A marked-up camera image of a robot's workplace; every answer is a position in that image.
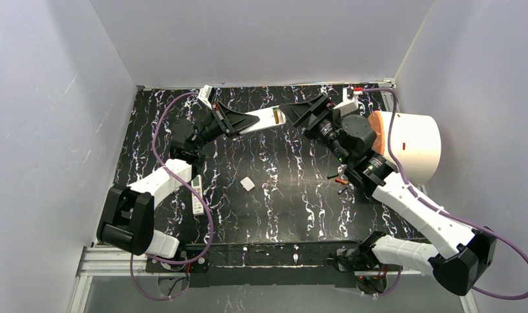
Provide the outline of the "gold black battery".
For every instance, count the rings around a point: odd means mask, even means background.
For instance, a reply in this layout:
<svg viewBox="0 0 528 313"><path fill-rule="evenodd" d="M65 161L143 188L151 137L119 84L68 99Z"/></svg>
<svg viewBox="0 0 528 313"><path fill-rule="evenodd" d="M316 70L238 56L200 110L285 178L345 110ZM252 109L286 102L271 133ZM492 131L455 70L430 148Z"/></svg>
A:
<svg viewBox="0 0 528 313"><path fill-rule="evenodd" d="M272 113L274 115L275 124L279 125L282 122L280 110L277 107L275 107L272 109Z"/></svg>

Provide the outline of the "grey remote control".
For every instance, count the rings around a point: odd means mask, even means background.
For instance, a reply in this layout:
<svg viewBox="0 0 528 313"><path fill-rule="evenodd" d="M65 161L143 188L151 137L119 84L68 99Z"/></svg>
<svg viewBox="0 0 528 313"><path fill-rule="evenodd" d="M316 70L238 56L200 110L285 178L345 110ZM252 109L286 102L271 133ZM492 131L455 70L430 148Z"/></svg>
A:
<svg viewBox="0 0 528 313"><path fill-rule="evenodd" d="M272 109L275 107L277 107L280 110L279 106L273 106L269 108L262 108L259 110L254 110L252 112L247 112L248 115L253 115L253 116L258 117L259 121L253 124L252 126L240 131L240 135L284 125L287 121L287 118L281 110L280 112L281 112L282 122L279 125L275 124L274 115L272 113Z"/></svg>

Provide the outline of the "white battery cover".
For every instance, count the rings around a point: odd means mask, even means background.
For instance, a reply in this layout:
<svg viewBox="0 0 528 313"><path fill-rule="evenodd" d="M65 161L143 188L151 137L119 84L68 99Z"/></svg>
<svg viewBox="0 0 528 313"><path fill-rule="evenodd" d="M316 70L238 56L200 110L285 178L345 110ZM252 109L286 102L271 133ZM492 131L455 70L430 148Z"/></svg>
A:
<svg viewBox="0 0 528 313"><path fill-rule="evenodd" d="M245 189L245 191L247 192L255 188L254 182L249 177L244 177L243 179L241 179L240 184L243 187L243 189Z"/></svg>

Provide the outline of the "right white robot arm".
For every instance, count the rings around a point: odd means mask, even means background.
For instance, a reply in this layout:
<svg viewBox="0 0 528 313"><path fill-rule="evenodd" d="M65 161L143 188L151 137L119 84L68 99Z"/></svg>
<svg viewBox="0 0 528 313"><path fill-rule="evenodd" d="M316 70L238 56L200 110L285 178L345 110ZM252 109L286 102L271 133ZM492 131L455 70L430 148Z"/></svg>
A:
<svg viewBox="0 0 528 313"><path fill-rule="evenodd" d="M374 151L376 133L367 118L342 116L326 95L294 104L282 104L287 120L312 140L323 143L345 166L344 175L355 187L395 210L427 238L426 243L397 239L373 232L356 248L329 256L339 271L398 265L430 275L455 295L466 295L490 266L496 239L425 205L419 191L404 182L402 172Z"/></svg>

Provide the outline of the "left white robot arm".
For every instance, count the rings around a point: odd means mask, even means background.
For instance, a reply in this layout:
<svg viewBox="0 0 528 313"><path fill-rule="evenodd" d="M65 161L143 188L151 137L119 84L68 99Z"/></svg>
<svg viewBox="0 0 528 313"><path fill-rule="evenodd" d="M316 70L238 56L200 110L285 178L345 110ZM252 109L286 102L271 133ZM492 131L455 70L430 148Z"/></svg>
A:
<svg viewBox="0 0 528 313"><path fill-rule="evenodd" d="M146 254L176 264L174 257L180 241L155 229L156 207L184 186L208 213L210 209L200 189L191 184L204 165L200 149L223 135L235 138L276 124L270 108L241 113L220 102L202 100L202 104L208 111L196 123L180 119L171 126L169 158L158 157L161 166L157 170L129 185L113 185L109 189L96 231L99 242L136 256Z"/></svg>

